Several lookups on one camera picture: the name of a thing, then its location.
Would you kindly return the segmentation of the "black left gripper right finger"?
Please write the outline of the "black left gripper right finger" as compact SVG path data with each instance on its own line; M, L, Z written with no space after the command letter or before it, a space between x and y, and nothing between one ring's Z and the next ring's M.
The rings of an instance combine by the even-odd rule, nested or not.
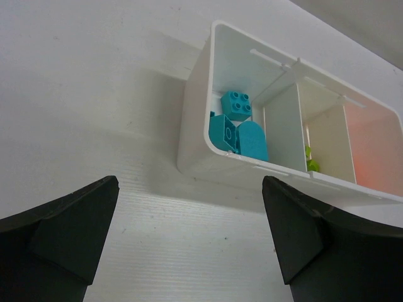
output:
M294 301L401 301L402 229L356 216L266 176L262 194Z

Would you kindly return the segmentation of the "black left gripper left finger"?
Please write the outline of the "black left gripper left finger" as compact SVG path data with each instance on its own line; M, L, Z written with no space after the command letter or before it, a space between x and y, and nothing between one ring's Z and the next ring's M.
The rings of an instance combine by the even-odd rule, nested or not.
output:
M1 301L83 301L118 199L115 176L1 219Z

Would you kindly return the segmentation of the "teal frog lotus brick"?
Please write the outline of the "teal frog lotus brick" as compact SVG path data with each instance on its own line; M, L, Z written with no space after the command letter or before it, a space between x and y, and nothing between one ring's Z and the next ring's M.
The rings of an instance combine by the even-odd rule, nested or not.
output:
M242 156L269 161L263 129L254 121L245 121L237 129L237 148Z

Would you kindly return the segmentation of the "teal two-by-two brick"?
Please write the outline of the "teal two-by-two brick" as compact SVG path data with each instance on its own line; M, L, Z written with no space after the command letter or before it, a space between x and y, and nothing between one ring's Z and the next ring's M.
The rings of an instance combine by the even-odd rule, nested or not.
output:
M210 117L208 135L216 148L225 152L239 153L236 126L226 115Z

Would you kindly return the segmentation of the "small teal slope brick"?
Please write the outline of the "small teal slope brick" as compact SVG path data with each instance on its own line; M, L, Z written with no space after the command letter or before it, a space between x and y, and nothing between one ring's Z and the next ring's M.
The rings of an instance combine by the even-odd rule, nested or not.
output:
M246 121L252 116L249 96L242 92L227 91L220 98L222 112L232 121Z

